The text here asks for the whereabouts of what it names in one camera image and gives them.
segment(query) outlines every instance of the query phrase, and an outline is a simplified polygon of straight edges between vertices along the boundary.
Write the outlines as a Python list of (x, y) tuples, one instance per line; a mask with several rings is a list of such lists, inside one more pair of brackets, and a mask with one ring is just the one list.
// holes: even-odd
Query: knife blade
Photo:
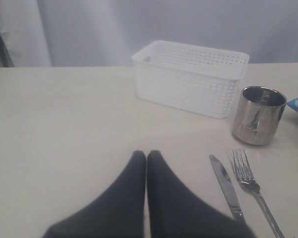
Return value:
[(234, 219), (246, 224), (233, 184), (224, 166), (214, 155), (209, 155), (209, 158)]

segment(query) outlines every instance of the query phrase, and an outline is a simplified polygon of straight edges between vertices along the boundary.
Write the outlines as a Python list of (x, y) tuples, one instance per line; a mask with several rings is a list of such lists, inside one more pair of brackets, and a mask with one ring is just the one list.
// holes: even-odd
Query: curtain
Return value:
[(0, 0), (15, 66), (125, 66), (154, 40), (298, 62), (298, 0)]

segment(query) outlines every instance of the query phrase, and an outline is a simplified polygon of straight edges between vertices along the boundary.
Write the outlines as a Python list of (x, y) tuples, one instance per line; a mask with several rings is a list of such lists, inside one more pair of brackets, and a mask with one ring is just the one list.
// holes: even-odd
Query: metal cup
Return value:
[(276, 133), (287, 99), (280, 92), (259, 86), (242, 90), (232, 133), (252, 145), (269, 144)]

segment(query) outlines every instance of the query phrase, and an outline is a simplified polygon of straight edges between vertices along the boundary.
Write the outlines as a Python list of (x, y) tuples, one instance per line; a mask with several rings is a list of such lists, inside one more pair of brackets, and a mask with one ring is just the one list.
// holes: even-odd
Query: table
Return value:
[[(298, 63), (251, 64), (238, 91), (246, 85), (295, 98)], [(237, 99), (219, 120), (137, 99), (130, 67), (0, 68), (0, 238), (41, 237), (100, 195), (137, 149), (161, 150), (194, 193), (231, 216), (208, 158), (216, 155), (249, 226), (274, 237), (234, 179), (227, 154), (236, 147), (246, 148), (285, 237), (298, 238), (298, 114), (286, 108), (269, 146), (246, 146), (230, 134)]]

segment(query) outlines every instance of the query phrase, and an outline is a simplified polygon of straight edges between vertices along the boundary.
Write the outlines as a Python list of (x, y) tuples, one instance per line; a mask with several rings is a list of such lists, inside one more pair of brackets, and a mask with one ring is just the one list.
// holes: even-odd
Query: fork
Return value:
[(262, 194), (260, 193), (260, 186), (255, 181), (252, 170), (247, 159), (245, 150), (232, 150), (233, 157), (233, 171), (236, 177), (236, 180), (239, 183), (239, 186), (250, 192), (256, 199), (260, 208), (262, 209), (271, 229), (274, 232), (276, 238), (285, 238), (279, 229), (272, 213), (270, 212)]

